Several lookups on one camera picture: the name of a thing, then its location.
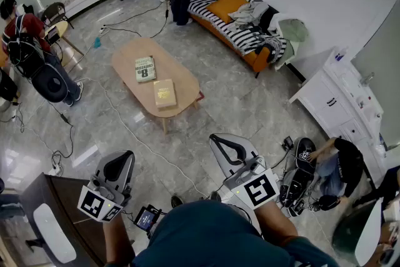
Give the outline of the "green white paperback book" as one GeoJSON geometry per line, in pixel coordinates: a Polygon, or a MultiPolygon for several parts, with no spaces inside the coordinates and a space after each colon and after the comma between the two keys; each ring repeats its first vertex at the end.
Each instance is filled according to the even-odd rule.
{"type": "Polygon", "coordinates": [[[136,80],[139,83],[156,79],[156,68],[152,56],[147,56],[135,60],[136,80]]]}

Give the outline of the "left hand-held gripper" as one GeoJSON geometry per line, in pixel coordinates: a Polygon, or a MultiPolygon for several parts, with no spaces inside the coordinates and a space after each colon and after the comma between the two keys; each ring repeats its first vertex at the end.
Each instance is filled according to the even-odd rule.
{"type": "Polygon", "coordinates": [[[131,150],[113,152],[103,157],[87,186],[83,186],[77,208],[90,218],[111,222],[131,199],[134,153],[131,150]]]}

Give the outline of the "dark wooden desk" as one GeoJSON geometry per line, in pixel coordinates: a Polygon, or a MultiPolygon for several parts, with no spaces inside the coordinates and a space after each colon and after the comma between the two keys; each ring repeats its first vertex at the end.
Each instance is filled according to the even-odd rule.
{"type": "Polygon", "coordinates": [[[106,244],[103,223],[80,211],[79,197],[84,179],[62,178],[41,173],[23,192],[21,202],[29,224],[35,234],[26,241],[30,250],[42,248],[57,267],[103,267],[106,264],[106,244]],[[44,242],[33,218],[34,210],[47,204],[60,227],[74,247],[77,258],[66,264],[60,263],[44,242]]]}

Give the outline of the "person's right forearm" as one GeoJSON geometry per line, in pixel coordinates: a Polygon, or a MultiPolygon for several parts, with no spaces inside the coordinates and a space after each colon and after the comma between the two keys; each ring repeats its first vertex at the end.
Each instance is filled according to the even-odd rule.
{"type": "Polygon", "coordinates": [[[264,239],[276,246],[283,246],[297,238],[295,225],[287,218],[274,201],[269,201],[254,210],[264,239]]]}

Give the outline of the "small black monitor device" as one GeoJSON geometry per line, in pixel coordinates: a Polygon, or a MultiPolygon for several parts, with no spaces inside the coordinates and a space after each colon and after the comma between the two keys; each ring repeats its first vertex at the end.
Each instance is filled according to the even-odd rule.
{"type": "Polygon", "coordinates": [[[134,225],[148,233],[157,223],[161,215],[166,215],[166,213],[161,209],[155,208],[151,204],[149,204],[147,207],[143,206],[134,219],[134,225]]]}

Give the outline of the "white oval panel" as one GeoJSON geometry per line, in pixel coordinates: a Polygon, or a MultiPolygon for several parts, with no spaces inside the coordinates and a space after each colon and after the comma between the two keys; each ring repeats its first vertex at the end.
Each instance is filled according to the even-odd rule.
{"type": "Polygon", "coordinates": [[[33,218],[44,242],[60,263],[66,264],[77,258],[74,247],[47,204],[43,203],[37,207],[33,218]]]}
{"type": "Polygon", "coordinates": [[[357,265],[364,266],[375,252],[381,235],[382,198],[370,202],[357,210],[357,223],[361,233],[354,251],[357,265]]]}

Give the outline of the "black metal chair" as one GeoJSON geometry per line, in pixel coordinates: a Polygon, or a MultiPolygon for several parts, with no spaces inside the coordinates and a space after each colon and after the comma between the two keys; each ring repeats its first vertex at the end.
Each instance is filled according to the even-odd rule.
{"type": "Polygon", "coordinates": [[[72,28],[74,28],[70,22],[70,19],[66,16],[65,5],[61,2],[55,2],[49,5],[43,11],[41,15],[41,21],[47,27],[51,27],[61,21],[66,21],[72,28]]]}

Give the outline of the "grey fringed woven blanket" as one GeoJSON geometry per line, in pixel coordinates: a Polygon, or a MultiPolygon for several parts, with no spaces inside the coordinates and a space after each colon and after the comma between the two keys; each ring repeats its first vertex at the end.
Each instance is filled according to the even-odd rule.
{"type": "Polygon", "coordinates": [[[276,63],[284,54],[287,47],[287,41],[281,37],[267,37],[256,49],[255,53],[260,54],[266,48],[269,50],[267,63],[276,63]]]}

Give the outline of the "large orange cushion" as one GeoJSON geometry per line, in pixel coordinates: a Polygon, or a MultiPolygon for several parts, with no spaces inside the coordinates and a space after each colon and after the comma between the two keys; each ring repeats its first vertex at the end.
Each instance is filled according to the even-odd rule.
{"type": "Polygon", "coordinates": [[[243,4],[248,4],[248,2],[246,0],[218,0],[208,5],[206,9],[228,24],[232,21],[229,14],[236,12],[243,4]]]}

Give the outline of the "black oval back panel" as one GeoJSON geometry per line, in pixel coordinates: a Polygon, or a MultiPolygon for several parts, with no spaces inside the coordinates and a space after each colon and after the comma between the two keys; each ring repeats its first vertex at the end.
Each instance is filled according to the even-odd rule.
{"type": "Polygon", "coordinates": [[[51,103],[63,101],[68,94],[65,79],[54,66],[48,63],[45,63],[32,77],[31,83],[35,90],[51,103]]]}
{"type": "Polygon", "coordinates": [[[315,144],[309,138],[299,138],[296,140],[295,168],[301,169],[309,174],[314,174],[316,160],[308,160],[308,156],[316,151],[315,144]]]}

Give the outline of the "white fluffy blanket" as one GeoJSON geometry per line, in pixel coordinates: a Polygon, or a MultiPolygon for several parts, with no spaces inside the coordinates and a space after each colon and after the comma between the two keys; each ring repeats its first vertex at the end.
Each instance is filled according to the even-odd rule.
{"type": "Polygon", "coordinates": [[[267,29],[272,36],[283,36],[281,27],[279,26],[279,22],[282,21],[284,18],[285,15],[283,13],[276,13],[272,16],[269,27],[267,29]]]}

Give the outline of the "wooden coffee table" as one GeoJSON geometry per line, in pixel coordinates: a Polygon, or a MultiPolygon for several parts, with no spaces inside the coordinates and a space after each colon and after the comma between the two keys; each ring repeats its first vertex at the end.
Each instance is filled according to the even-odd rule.
{"type": "Polygon", "coordinates": [[[177,116],[190,106],[198,108],[198,80],[153,39],[137,38],[128,42],[113,54],[112,66],[145,110],[162,120],[165,133],[169,118],[177,116]],[[154,59],[156,79],[139,83],[136,80],[135,60],[147,56],[154,59]],[[153,82],[164,79],[172,79],[177,103],[175,106],[157,108],[153,82]]]}

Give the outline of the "grey crumpled garment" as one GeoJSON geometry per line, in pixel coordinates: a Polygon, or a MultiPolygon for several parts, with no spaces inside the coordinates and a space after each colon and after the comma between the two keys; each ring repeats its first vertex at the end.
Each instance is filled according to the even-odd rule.
{"type": "Polygon", "coordinates": [[[260,23],[262,15],[269,8],[270,6],[262,1],[243,4],[237,11],[228,14],[232,19],[228,29],[230,31],[236,31],[245,30],[250,26],[257,26],[260,23]]]}

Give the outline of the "tan hardcover book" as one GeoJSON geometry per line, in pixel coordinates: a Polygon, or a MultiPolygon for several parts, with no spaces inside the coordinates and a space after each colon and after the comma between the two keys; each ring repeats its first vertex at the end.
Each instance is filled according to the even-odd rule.
{"type": "Polygon", "coordinates": [[[153,86],[157,108],[166,108],[176,105],[177,101],[172,79],[154,81],[153,86]]]}

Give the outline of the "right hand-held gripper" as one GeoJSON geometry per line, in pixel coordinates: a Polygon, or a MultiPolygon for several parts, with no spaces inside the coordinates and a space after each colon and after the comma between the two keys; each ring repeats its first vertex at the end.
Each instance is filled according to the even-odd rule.
{"type": "Polygon", "coordinates": [[[267,168],[264,157],[257,156],[250,140],[234,134],[216,133],[209,136],[209,145],[227,177],[225,187],[247,207],[256,209],[278,196],[278,177],[267,168]],[[231,158],[224,148],[233,149],[236,159],[231,158]]]}

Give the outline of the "white sink cabinet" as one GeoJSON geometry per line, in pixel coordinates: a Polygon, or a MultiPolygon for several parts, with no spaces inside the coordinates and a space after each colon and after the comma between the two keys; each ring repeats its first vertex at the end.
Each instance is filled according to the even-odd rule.
{"type": "Polygon", "coordinates": [[[364,156],[367,173],[378,186],[386,173],[380,129],[384,111],[369,86],[361,86],[359,71],[346,55],[331,53],[289,100],[299,101],[329,137],[355,144],[364,156]]]}

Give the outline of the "person's teal shirt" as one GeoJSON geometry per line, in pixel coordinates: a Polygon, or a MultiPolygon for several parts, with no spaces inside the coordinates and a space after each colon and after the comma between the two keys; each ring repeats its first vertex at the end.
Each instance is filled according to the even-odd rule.
{"type": "Polygon", "coordinates": [[[339,267],[308,239],[282,244],[263,239],[228,204],[212,200],[172,209],[158,224],[132,267],[339,267]]]}

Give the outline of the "green knitted blanket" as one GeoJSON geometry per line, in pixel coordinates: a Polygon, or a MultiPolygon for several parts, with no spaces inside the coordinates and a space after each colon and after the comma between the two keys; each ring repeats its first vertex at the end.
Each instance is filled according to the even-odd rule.
{"type": "Polygon", "coordinates": [[[280,20],[278,26],[280,35],[286,40],[286,48],[283,55],[275,62],[275,70],[289,64],[296,57],[300,44],[309,36],[307,27],[298,19],[280,20]]]}

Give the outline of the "black white backpack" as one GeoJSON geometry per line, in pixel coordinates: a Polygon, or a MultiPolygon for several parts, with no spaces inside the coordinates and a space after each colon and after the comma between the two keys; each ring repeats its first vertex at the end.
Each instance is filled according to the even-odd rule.
{"type": "Polygon", "coordinates": [[[310,169],[294,168],[285,173],[279,193],[279,201],[291,217],[297,217],[304,211],[305,192],[314,179],[315,167],[310,169]]]}

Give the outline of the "striped sofa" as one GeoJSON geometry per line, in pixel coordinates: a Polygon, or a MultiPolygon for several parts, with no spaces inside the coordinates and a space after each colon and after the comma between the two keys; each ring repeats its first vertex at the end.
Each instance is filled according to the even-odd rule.
{"type": "MultiPolygon", "coordinates": [[[[267,37],[272,36],[268,32],[268,27],[272,16],[278,13],[278,11],[270,6],[262,15],[260,23],[257,26],[250,26],[245,30],[230,31],[228,29],[229,23],[225,24],[221,19],[206,9],[208,5],[216,1],[218,0],[190,0],[188,13],[194,20],[209,29],[214,35],[219,37],[228,46],[234,49],[235,52],[242,56],[243,59],[252,66],[254,71],[262,71],[269,65],[266,61],[269,50],[264,48],[260,54],[256,54],[255,49],[267,37]]],[[[252,3],[262,0],[246,1],[252,3]]]]}

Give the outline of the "person's left forearm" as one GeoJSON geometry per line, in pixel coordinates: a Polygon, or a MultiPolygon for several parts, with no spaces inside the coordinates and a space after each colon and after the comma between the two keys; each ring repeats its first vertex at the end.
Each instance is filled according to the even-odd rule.
{"type": "Polygon", "coordinates": [[[131,267],[135,252],[130,243],[122,214],[117,214],[113,220],[103,223],[102,226],[107,263],[117,267],[131,267]]]}

